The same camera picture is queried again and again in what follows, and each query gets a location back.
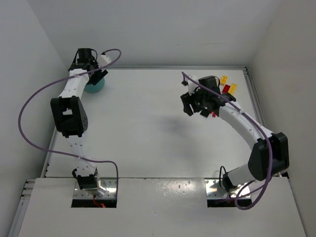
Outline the red lego brick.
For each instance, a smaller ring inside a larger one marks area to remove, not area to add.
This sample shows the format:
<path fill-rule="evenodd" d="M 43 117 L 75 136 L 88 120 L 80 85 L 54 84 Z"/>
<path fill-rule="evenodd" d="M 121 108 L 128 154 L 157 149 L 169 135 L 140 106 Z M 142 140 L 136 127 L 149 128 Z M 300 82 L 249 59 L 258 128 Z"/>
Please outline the red lego brick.
<path fill-rule="evenodd" d="M 230 90 L 230 85 L 225 85 L 224 87 L 223 87 L 223 90 L 222 90 L 222 93 L 227 93 L 227 92 L 229 92 L 229 90 Z"/>

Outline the small yellow lego brick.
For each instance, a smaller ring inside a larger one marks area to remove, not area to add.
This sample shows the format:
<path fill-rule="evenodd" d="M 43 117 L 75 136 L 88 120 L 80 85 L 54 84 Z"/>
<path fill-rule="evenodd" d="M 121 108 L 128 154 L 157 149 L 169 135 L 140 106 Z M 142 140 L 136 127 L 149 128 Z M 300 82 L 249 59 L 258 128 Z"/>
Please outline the small yellow lego brick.
<path fill-rule="evenodd" d="M 227 76 L 222 76 L 220 79 L 220 84 L 221 85 L 226 85 L 228 77 Z"/>

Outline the long yellow lego brick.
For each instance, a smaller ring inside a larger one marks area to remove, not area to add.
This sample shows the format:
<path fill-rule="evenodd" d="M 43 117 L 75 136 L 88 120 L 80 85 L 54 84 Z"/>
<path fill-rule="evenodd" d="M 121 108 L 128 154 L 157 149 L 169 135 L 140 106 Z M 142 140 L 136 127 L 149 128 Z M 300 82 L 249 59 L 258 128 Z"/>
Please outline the long yellow lego brick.
<path fill-rule="evenodd" d="M 236 91 L 236 88 L 237 88 L 237 85 L 236 84 L 231 84 L 228 92 L 231 94 L 231 95 L 234 95 L 235 91 Z"/>

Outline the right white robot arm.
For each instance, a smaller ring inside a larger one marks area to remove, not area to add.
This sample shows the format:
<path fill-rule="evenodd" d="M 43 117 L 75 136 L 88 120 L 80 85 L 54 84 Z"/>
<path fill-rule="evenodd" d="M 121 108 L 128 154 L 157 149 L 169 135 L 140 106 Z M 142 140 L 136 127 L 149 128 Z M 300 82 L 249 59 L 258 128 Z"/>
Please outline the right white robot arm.
<path fill-rule="evenodd" d="M 189 116 L 199 113 L 207 118 L 211 113 L 227 122 L 248 144 L 248 162 L 225 172 L 222 188 L 227 192 L 251 181 L 263 181 L 289 167 L 288 138 L 274 133 L 243 111 L 236 98 L 219 88 L 219 79 L 207 76 L 197 79 L 183 74 L 182 85 L 188 91 L 181 96 L 183 111 Z"/>

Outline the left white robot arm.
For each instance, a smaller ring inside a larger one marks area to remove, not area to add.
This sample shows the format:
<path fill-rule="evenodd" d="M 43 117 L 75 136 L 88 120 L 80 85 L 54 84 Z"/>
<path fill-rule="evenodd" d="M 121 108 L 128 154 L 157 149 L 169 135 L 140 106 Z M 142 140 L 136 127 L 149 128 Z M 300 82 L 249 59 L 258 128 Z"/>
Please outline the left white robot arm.
<path fill-rule="evenodd" d="M 72 175 L 79 188 L 95 198 L 104 196 L 107 190 L 99 177 L 96 164 L 87 161 L 85 157 L 88 116 L 81 97 L 87 84 L 96 85 L 107 74 L 105 70 L 89 72 L 98 68 L 97 52 L 91 48 L 79 48 L 69 68 L 71 78 L 67 80 L 61 94 L 50 101 L 56 129 L 66 138 L 77 158 Z"/>

